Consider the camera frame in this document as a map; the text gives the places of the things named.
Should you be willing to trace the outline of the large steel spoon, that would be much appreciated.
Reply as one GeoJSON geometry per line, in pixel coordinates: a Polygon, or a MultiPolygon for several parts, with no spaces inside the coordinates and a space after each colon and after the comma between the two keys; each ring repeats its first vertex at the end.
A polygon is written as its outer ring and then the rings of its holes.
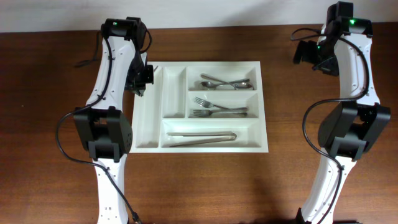
{"type": "Polygon", "coordinates": [[[217,89],[219,86],[232,87],[234,90],[254,88],[249,80],[236,80],[230,83],[200,82],[200,85],[207,89],[217,89]]]}

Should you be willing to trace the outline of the steel fork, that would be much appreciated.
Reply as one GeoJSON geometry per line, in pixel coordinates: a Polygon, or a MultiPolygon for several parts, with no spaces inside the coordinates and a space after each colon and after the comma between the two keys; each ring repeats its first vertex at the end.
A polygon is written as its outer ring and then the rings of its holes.
{"type": "Polygon", "coordinates": [[[246,110],[248,112],[248,108],[246,108],[246,107],[243,107],[243,108],[226,108],[226,107],[211,103],[209,101],[206,101],[204,99],[201,99],[199,97],[195,97],[194,98],[194,102],[196,104],[198,104],[199,106],[203,107],[204,110],[227,110],[227,109],[232,109],[232,110],[246,110]]]}
{"type": "Polygon", "coordinates": [[[246,110],[193,110],[192,115],[197,117],[210,117],[214,114],[247,114],[246,110]]]}

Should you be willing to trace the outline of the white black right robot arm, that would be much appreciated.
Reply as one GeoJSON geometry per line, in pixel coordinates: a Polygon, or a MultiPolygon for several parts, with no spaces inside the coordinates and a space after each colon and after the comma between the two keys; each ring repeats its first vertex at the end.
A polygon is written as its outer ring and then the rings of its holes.
{"type": "Polygon", "coordinates": [[[370,49],[373,26],[354,17],[351,2],[332,4],[321,29],[296,38],[295,64],[307,62],[313,70],[340,81],[336,107],[321,122],[318,143],[308,144],[320,155],[310,195],[298,209],[294,223],[334,223],[333,213],[343,184],[363,154],[367,153],[391,119],[374,88],[370,49]]]}

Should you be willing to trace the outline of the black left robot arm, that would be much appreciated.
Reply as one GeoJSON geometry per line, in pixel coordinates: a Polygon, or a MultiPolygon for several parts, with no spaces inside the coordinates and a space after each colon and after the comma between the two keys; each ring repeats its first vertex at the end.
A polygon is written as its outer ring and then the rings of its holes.
{"type": "Polygon", "coordinates": [[[123,113],[123,96],[125,91],[142,96],[154,82],[144,45],[150,34],[138,17],[107,19],[100,34],[102,54],[95,87],[73,120],[96,171],[98,223],[138,223],[124,195],[124,166],[133,133],[123,113]]]}

